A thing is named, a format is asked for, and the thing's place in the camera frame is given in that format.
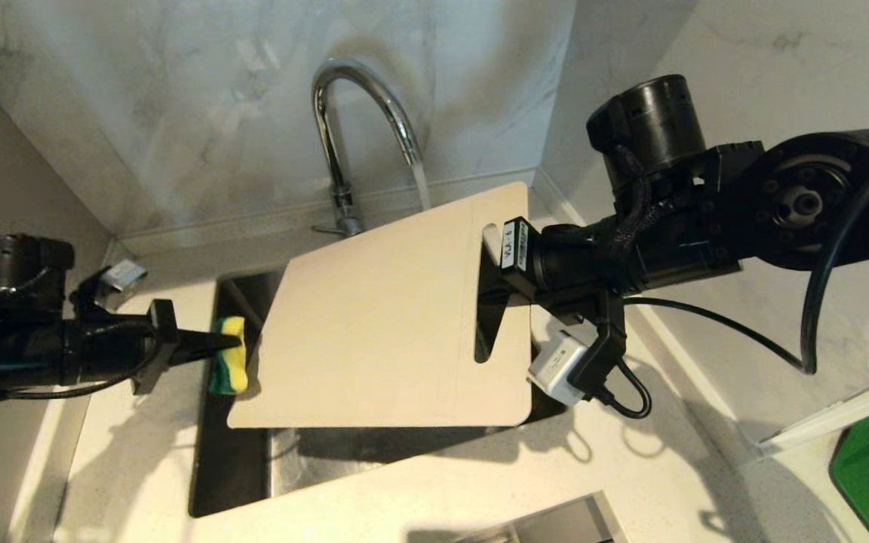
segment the faucet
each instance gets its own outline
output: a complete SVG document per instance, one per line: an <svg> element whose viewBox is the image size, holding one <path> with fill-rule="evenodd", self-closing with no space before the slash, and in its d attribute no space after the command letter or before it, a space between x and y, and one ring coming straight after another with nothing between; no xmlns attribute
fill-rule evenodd
<svg viewBox="0 0 869 543"><path fill-rule="evenodd" d="M401 146L401 154L408 166L421 164L421 151L418 149L417 138L411 128L410 120L404 113L404 108L398 99L391 94L390 89L372 72L368 66L355 59L337 57L327 59L314 75L312 88L314 99L314 116L317 118L318 133L321 135L321 145L324 146L324 157L327 158L327 167L333 179L330 193L334 203L334 219L337 221L336 228L315 226L317 232L338 234L345 238L356 236L364 232L364 227L358 219L358 208L353 199L351 183L344 179L341 172L341 164L337 159L337 149L334 147L334 138L330 124L327 123L327 87L335 79L347 79L365 90L375 103L382 108L384 117L391 125L398 144Z"/></svg>

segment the label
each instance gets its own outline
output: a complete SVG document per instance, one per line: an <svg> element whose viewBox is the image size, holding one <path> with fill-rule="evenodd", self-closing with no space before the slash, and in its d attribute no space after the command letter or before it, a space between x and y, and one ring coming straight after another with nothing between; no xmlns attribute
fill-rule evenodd
<svg viewBox="0 0 869 543"><path fill-rule="evenodd" d="M512 265L514 265L514 221L505 223L501 236L501 267L510 268Z"/></svg>
<svg viewBox="0 0 869 543"><path fill-rule="evenodd" d="M130 259L124 259L106 270L106 273L103 274L103 282L114 288L123 290L125 287L145 277L145 268Z"/></svg>
<svg viewBox="0 0 869 543"><path fill-rule="evenodd" d="M518 223L518 268L525 271L525 265L528 261L528 223L521 221Z"/></svg>
<svg viewBox="0 0 869 543"><path fill-rule="evenodd" d="M562 348L555 357L552 358L551 362L545 365L545 369L542 370L542 375L545 376L546 379L552 379L558 374L559 371L562 370L562 366L565 365L565 361L568 360L566 357L566 350Z"/></svg>

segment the marble wall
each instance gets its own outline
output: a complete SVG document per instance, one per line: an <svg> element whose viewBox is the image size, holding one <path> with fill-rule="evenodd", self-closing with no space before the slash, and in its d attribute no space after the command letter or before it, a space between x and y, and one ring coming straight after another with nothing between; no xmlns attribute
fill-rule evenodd
<svg viewBox="0 0 869 543"><path fill-rule="evenodd" d="M575 0L0 0L0 103L115 235L327 200L310 104L330 56L400 97L428 179L538 166ZM413 185L336 84L360 195Z"/></svg>
<svg viewBox="0 0 869 543"><path fill-rule="evenodd" d="M645 79L683 73L707 144L869 127L869 3L840 0L580 2L539 175L586 220L613 212L585 120ZM719 311L799 353L807 274L756 260L742 274L654 292ZM831 278L820 371L803 377L735 331L659 315L758 440L869 384L869 262Z"/></svg>

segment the sink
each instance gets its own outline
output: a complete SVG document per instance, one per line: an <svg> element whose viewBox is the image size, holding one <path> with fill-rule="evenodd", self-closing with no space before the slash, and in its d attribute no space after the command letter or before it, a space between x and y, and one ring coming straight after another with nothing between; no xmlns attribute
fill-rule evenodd
<svg viewBox="0 0 869 543"><path fill-rule="evenodd" d="M246 317L248 360L283 271L277 268L218 282L215 315ZM500 310L496 305L479 307L479 330L473 353L476 360L487 357L499 322ZM210 375L213 364L206 365ZM507 430L502 427L231 429L226 419L232 398L208 394L207 382L205 379L189 506L193 517L278 497ZM560 415L565 410L564 405L533 386L531 415L522 424Z"/></svg>

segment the yellow sponge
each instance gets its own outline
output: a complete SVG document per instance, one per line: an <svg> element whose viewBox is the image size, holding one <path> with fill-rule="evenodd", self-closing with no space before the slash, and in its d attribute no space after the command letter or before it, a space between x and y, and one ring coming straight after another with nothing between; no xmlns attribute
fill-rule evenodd
<svg viewBox="0 0 869 543"><path fill-rule="evenodd" d="M244 343L244 317L224 317L217 323L216 331L224 336L237 336L241 344L224 348L217 355L216 371L210 379L213 394L237 395L247 389L247 348Z"/></svg>

